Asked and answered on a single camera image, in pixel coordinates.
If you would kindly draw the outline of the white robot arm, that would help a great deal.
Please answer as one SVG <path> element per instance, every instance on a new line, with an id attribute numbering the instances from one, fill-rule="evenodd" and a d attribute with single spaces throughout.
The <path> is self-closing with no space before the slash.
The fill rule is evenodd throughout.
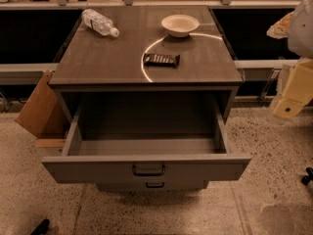
<path id="1" fill-rule="evenodd" d="M 283 66 L 280 71 L 277 95 L 269 107 L 268 120 L 284 124 L 313 100 L 313 0 L 302 0 L 266 34 L 286 38 L 289 50 L 299 56 L 294 66 Z"/>

